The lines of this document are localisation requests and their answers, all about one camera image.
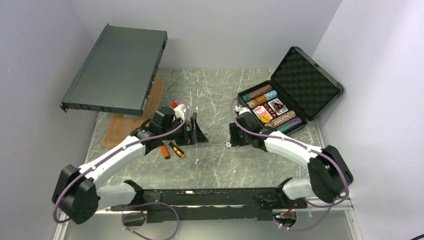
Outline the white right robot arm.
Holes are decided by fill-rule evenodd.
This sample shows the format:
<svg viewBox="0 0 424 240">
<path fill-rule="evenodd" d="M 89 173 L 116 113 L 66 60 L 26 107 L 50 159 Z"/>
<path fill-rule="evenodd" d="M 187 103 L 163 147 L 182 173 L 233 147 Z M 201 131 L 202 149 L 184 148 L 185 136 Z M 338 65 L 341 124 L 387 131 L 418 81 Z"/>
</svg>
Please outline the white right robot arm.
<svg viewBox="0 0 424 240">
<path fill-rule="evenodd" d="M 230 124 L 232 146 L 251 146 L 266 153 L 282 156 L 308 171 L 303 178 L 288 178 L 276 187 L 275 200 L 289 207 L 295 200 L 317 197 L 329 208 L 344 202 L 354 178 L 340 152 L 295 140 L 281 131 L 262 126 L 246 107 L 233 107 Z"/>
</svg>

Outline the red playing card deck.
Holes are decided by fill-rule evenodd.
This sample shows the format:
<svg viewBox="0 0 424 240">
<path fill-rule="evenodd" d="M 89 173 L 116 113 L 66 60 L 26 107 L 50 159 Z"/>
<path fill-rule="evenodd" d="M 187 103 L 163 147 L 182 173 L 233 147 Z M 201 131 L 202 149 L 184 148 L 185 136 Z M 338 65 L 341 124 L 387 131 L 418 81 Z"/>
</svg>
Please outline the red playing card deck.
<svg viewBox="0 0 424 240">
<path fill-rule="evenodd" d="M 253 113 L 258 117 L 258 119 L 261 121 L 261 116 L 264 114 L 270 115 L 273 119 L 272 115 L 266 110 L 266 108 L 262 105 L 257 106 L 253 109 Z"/>
</svg>

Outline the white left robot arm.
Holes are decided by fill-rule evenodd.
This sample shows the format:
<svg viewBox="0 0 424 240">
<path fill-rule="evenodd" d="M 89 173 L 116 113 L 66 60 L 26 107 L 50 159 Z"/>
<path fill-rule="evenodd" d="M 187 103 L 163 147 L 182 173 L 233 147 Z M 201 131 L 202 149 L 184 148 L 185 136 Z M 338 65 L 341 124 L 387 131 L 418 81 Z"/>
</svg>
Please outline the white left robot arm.
<svg viewBox="0 0 424 240">
<path fill-rule="evenodd" d="M 82 224 L 98 210 L 118 205 L 131 210 L 145 203 L 145 190 L 132 180 L 104 186 L 112 176 L 127 165 L 140 160 L 168 141 L 175 153 L 183 158 L 180 146 L 208 143 L 197 123 L 198 113 L 188 114 L 188 107 L 161 106 L 153 117 L 135 128 L 117 146 L 100 157 L 79 167 L 67 165 L 58 177 L 52 196 L 53 220 Z"/>
</svg>

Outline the red black triangular button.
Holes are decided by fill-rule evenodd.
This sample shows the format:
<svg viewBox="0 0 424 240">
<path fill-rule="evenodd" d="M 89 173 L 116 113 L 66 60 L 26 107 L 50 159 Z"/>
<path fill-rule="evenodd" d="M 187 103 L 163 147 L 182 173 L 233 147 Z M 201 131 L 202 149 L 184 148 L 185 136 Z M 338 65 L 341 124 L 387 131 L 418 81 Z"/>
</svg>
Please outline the red black triangular button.
<svg viewBox="0 0 424 240">
<path fill-rule="evenodd" d="M 274 101 L 273 103 L 275 112 L 279 115 L 284 112 L 285 106 L 282 103 L 279 103 L 277 101 Z"/>
</svg>

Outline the yellow dealer button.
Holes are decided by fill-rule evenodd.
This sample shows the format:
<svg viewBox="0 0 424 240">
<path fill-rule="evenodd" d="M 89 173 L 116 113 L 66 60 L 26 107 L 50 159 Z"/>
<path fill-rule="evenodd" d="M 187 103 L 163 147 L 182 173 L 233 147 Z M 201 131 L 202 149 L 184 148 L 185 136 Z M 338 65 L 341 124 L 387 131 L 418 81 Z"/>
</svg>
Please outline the yellow dealer button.
<svg viewBox="0 0 424 240">
<path fill-rule="evenodd" d="M 267 124 L 272 120 L 272 117 L 268 114 L 264 114 L 260 117 L 262 123 Z"/>
</svg>

